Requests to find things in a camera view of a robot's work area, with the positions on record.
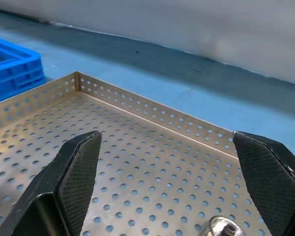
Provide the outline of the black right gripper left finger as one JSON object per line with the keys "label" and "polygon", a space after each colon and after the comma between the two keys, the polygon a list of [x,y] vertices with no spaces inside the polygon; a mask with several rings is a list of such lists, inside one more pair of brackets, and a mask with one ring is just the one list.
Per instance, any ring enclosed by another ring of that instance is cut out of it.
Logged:
{"label": "black right gripper left finger", "polygon": [[25,189],[0,236],[79,236],[89,208],[102,142],[98,130],[66,141]]}

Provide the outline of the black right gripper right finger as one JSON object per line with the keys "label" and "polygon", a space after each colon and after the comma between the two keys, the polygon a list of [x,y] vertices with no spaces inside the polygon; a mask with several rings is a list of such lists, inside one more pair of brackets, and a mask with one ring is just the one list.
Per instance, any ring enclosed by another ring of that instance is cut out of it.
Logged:
{"label": "black right gripper right finger", "polygon": [[272,236],[295,236],[295,156],[275,140],[235,131],[247,191]]}

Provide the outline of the small metal nut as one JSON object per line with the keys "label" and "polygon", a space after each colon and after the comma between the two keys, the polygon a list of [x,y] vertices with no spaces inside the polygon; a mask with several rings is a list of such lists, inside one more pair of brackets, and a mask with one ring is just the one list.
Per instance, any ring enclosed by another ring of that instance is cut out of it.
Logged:
{"label": "small metal nut", "polygon": [[210,218],[204,236],[246,236],[234,221],[223,216]]}

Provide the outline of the blue compartment tray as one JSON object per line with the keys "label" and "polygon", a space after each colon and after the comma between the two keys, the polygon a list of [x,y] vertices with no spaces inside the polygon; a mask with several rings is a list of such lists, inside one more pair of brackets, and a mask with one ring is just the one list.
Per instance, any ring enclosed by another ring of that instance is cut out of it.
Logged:
{"label": "blue compartment tray", "polygon": [[44,83],[41,55],[0,38],[0,101]]}

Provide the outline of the perforated metal tray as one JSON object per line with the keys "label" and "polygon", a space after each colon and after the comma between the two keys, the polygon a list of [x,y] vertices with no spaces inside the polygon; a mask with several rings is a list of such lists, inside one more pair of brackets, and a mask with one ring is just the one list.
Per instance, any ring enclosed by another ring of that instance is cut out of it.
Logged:
{"label": "perforated metal tray", "polygon": [[201,236],[210,218],[273,236],[291,200],[264,214],[247,191],[232,132],[75,72],[0,102],[0,228],[61,146],[99,130],[81,236]]}

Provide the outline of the blue plastic table cover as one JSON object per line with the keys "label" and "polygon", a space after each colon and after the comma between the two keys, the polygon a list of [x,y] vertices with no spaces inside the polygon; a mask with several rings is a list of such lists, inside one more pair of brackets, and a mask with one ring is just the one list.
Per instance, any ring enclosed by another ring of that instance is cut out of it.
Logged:
{"label": "blue plastic table cover", "polygon": [[295,154],[295,85],[177,50],[0,11],[0,38],[40,53],[47,80],[75,71]]}

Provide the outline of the white backdrop sheet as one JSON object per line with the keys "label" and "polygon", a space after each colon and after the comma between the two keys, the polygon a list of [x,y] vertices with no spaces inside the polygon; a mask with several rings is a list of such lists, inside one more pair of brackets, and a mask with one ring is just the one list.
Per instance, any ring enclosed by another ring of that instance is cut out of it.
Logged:
{"label": "white backdrop sheet", "polygon": [[0,10],[178,49],[295,84],[295,0],[0,0]]}

